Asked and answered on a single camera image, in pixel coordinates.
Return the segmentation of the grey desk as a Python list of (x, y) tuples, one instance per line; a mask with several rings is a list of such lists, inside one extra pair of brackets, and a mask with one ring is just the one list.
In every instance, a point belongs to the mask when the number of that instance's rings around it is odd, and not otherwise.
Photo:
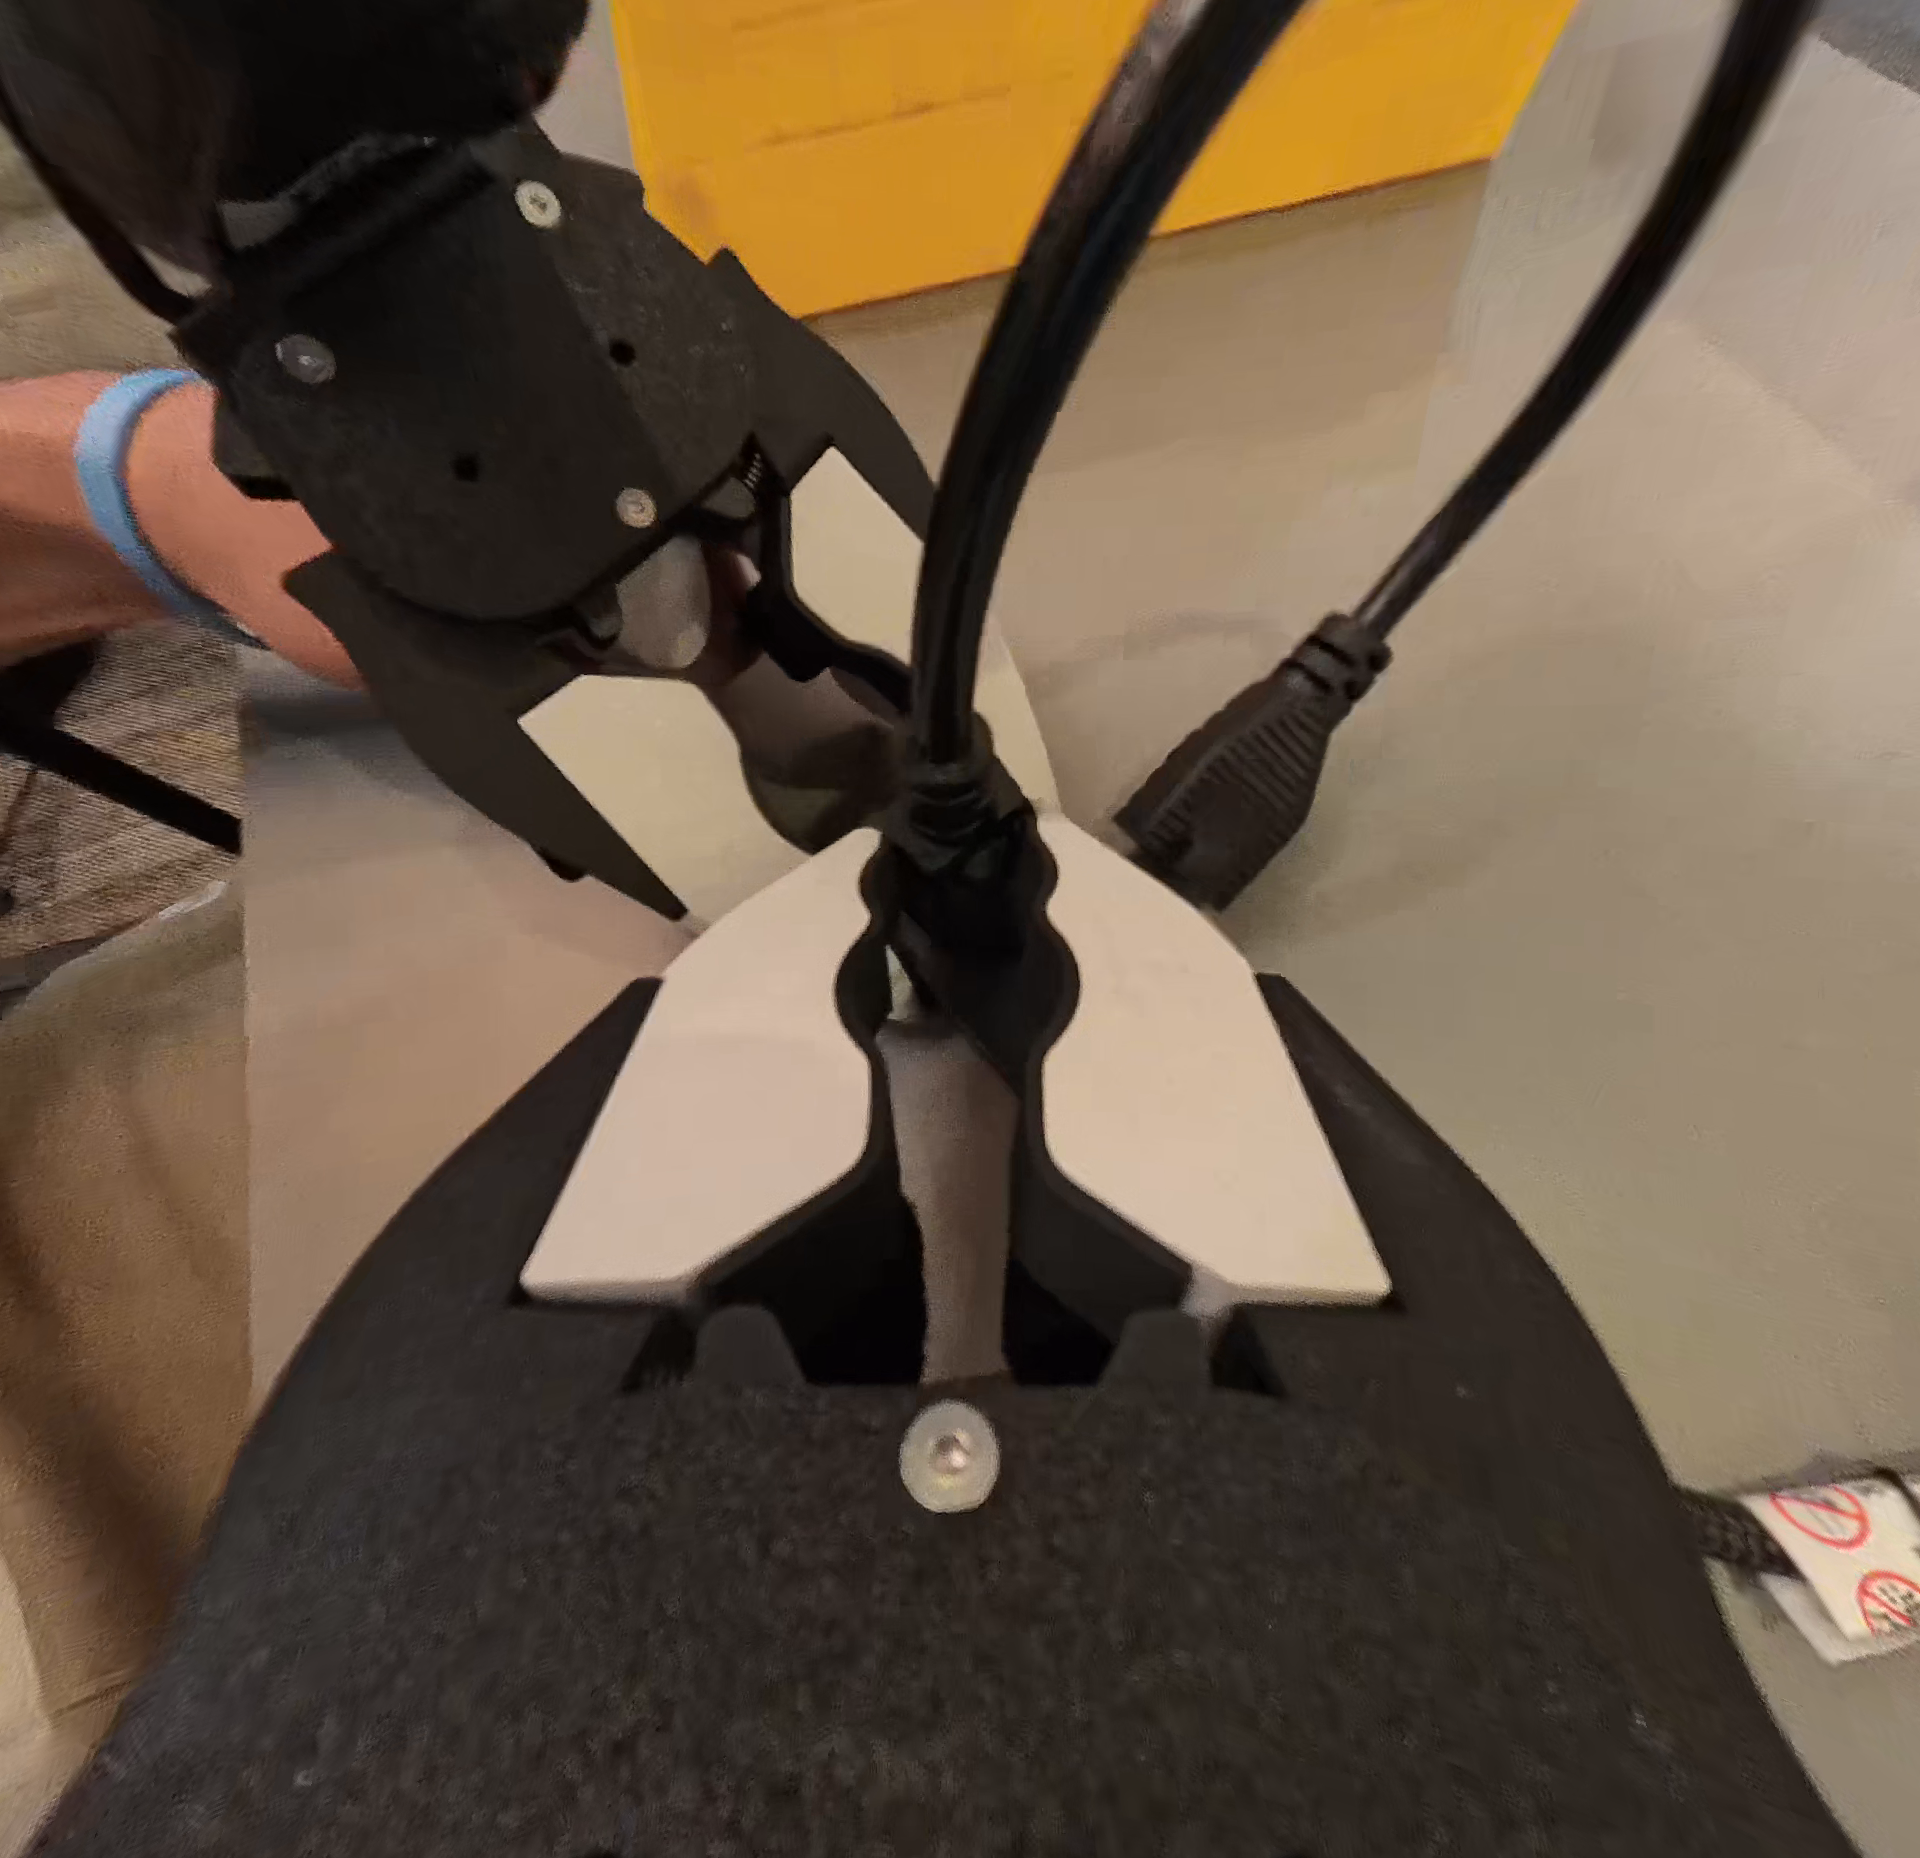
[[(1582, 0), (1492, 167), (1159, 245), (998, 609), (1096, 824), (1566, 342), (1724, 0)], [(1916, 1451), (1916, 0), (1829, 0), (1647, 327), (1230, 915), (1526, 1225), (1668, 1469)], [(243, 664), (251, 1366), (674, 947)]]

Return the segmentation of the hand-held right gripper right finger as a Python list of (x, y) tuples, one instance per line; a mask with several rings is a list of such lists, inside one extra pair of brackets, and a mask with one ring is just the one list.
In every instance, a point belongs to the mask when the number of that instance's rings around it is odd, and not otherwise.
[(1034, 836), (1013, 1265), (1074, 1319), (1377, 1305), (1386, 1265), (1254, 970), (1068, 819)]

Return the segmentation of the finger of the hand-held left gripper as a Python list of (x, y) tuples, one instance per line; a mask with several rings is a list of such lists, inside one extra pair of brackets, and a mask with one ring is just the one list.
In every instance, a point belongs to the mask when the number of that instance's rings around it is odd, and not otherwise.
[[(900, 720), (922, 542), (834, 445), (790, 499), (792, 591), (834, 637), (830, 671), (853, 700)], [(972, 708), (995, 760), (1042, 812), (1058, 804), (1052, 761), (1024, 679), (995, 618), (985, 623)]]
[(894, 720), (831, 672), (582, 676), (518, 727), (697, 925), (866, 824), (898, 776)]

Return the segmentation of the yellow box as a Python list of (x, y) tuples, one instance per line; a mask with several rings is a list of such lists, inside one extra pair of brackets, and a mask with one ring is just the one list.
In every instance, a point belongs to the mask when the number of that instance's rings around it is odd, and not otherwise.
[[(806, 317), (1008, 271), (1155, 0), (611, 0), (654, 216)], [(1578, 0), (1310, 0), (1159, 232), (1485, 165)]]

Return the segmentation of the blue wristband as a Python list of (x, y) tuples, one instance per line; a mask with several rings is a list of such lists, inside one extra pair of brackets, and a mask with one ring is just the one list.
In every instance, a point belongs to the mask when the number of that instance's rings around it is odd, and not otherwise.
[(156, 555), (134, 514), (127, 482), (134, 435), (159, 400), (195, 385), (201, 385), (201, 379), (181, 368), (142, 368), (108, 380), (83, 408), (71, 468), (92, 531), (165, 615), (232, 646), (265, 652), (267, 646), (222, 606), (181, 582)]

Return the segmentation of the person's left hand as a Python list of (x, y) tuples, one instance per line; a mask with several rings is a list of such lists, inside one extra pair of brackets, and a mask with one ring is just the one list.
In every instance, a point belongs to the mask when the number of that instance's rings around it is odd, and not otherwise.
[(181, 384), (142, 419), (126, 460), (127, 493), (170, 575), (305, 676), (335, 689), (359, 679), (335, 637), (285, 591), (327, 551), (296, 502), (247, 501), (211, 460), (215, 400)]

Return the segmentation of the person's left forearm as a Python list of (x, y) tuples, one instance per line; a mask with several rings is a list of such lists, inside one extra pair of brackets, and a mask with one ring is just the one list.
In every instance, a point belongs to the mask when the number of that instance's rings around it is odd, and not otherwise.
[(75, 474), (83, 411), (115, 384), (66, 373), (2, 385), (2, 666), (164, 623), (94, 531)]

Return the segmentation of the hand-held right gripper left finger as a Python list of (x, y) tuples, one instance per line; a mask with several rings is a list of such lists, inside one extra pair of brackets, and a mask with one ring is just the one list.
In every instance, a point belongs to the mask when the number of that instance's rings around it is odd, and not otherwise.
[(906, 1259), (878, 1031), (889, 867), (851, 832), (658, 980), (528, 1254), (554, 1303), (839, 1308)]

